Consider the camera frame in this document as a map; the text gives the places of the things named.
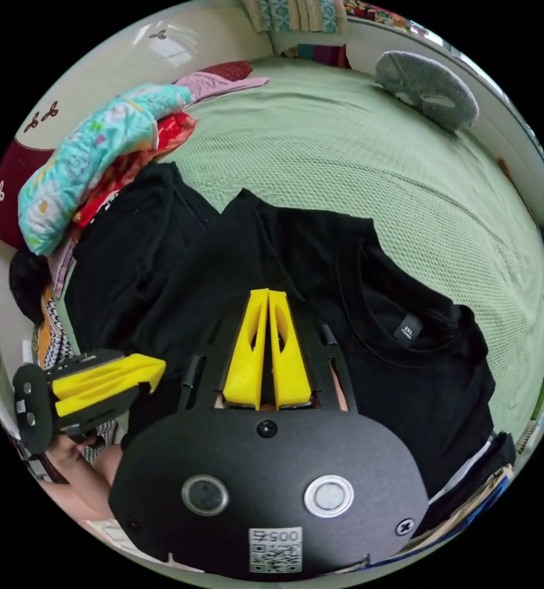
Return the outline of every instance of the black handle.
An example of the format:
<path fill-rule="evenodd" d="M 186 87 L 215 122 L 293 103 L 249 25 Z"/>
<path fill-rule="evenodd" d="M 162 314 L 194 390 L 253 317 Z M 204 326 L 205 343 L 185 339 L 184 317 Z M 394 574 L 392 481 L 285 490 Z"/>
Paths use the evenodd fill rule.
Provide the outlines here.
<path fill-rule="evenodd" d="M 83 444 L 90 436 L 94 436 L 96 434 L 96 430 L 92 429 L 85 434 L 73 434 L 70 437 L 76 444 Z M 88 448 L 92 450 L 96 450 L 97 448 L 102 447 L 105 445 L 104 438 L 102 436 L 96 435 L 96 441 L 93 444 L 89 444 Z"/>

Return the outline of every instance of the red cloth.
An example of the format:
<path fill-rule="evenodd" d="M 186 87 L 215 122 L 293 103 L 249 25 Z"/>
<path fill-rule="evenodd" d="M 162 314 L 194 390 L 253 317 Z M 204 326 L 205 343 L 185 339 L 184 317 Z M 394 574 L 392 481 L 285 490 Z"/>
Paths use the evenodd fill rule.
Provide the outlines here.
<path fill-rule="evenodd" d="M 0 162 L 0 239 L 11 247 L 25 244 L 18 227 L 18 193 L 52 155 L 52 149 L 25 147 L 15 138 Z"/>
<path fill-rule="evenodd" d="M 182 145 L 192 135 L 195 126 L 195 119 L 184 112 L 174 112 L 157 123 L 159 133 L 157 149 L 129 153 L 116 158 L 105 171 L 96 188 L 90 191 L 84 205 L 75 213 L 72 219 L 75 225 L 75 231 L 71 231 L 72 237 L 77 240 L 80 230 L 94 218 L 108 198 L 130 184 L 149 162 Z"/>
<path fill-rule="evenodd" d="M 216 66 L 205 67 L 199 71 L 219 75 L 230 82 L 238 82 L 245 80 L 253 72 L 253 68 L 248 61 L 227 61 Z"/>

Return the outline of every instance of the qr code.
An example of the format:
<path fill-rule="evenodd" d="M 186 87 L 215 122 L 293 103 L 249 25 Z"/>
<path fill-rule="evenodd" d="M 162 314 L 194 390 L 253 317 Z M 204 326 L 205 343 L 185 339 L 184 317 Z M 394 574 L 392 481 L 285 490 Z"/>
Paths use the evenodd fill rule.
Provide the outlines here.
<path fill-rule="evenodd" d="M 251 572 L 302 571 L 302 528 L 252 528 L 249 540 Z"/>

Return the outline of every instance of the pink cloth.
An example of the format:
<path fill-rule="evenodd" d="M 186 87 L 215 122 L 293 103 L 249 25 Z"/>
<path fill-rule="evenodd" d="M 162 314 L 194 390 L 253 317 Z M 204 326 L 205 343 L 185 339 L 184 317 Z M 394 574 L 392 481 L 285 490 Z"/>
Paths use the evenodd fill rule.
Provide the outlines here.
<path fill-rule="evenodd" d="M 246 78 L 232 82 L 225 80 L 216 74 L 208 72 L 195 72 L 180 78 L 176 82 L 176 86 L 186 86 L 192 94 L 192 101 L 190 104 L 195 104 L 206 100 L 207 98 L 214 98 L 215 96 L 222 96 L 229 92 L 236 92 L 237 90 L 245 90 L 246 88 L 259 88 L 267 84 L 270 78 Z"/>
<path fill-rule="evenodd" d="M 75 242 L 71 239 L 69 233 L 66 233 L 57 249 L 50 256 L 47 256 L 47 263 L 49 264 L 49 270 L 51 270 L 51 287 L 57 298 L 60 298 L 63 293 L 65 276 L 67 276 L 67 271 L 74 260 L 74 247 Z"/>

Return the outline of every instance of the green bedspread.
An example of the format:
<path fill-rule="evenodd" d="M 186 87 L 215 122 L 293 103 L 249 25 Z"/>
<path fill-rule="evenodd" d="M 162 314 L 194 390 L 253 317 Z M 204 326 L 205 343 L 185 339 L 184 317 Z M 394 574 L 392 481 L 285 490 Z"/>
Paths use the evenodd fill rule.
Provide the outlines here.
<path fill-rule="evenodd" d="M 475 312 L 495 427 L 519 438 L 544 374 L 544 251 L 513 185 L 468 135 L 365 74 L 277 57 L 253 70 L 270 82 L 190 107 L 196 130 L 166 161 L 218 210 L 248 188 L 278 206 L 373 217 L 399 266 Z"/>

